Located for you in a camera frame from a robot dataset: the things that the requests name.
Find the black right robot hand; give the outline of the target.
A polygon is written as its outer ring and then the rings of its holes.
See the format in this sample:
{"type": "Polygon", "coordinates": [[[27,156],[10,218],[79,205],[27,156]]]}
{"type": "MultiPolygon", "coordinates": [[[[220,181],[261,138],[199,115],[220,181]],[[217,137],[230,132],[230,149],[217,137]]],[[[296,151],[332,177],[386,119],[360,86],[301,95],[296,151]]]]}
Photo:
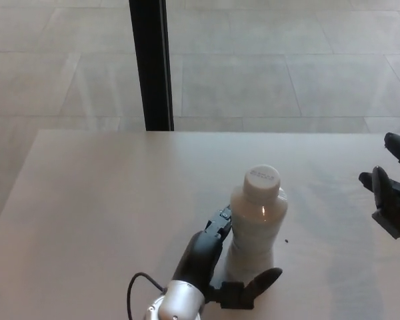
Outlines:
{"type": "MultiPolygon", "coordinates": [[[[400,163],[400,135],[386,133],[384,145],[400,163]]],[[[390,236],[400,239],[400,182],[390,179],[380,166],[374,167],[370,173],[360,173],[359,181],[374,194],[376,211],[372,218],[390,236]]]]}

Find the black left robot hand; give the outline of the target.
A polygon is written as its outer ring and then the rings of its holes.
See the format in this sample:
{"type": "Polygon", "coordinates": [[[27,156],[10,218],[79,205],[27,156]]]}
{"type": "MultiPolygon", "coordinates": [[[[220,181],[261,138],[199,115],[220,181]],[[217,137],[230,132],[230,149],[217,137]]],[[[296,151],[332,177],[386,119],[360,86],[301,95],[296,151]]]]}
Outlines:
{"type": "Polygon", "coordinates": [[[224,281],[220,288],[211,285],[230,230],[231,210],[225,207],[208,220],[204,230],[192,236],[168,285],[165,297],[170,302],[194,313],[209,302],[223,309],[252,310],[255,299],[278,280],[283,270],[275,267],[260,273],[248,285],[237,281],[224,281]]]}

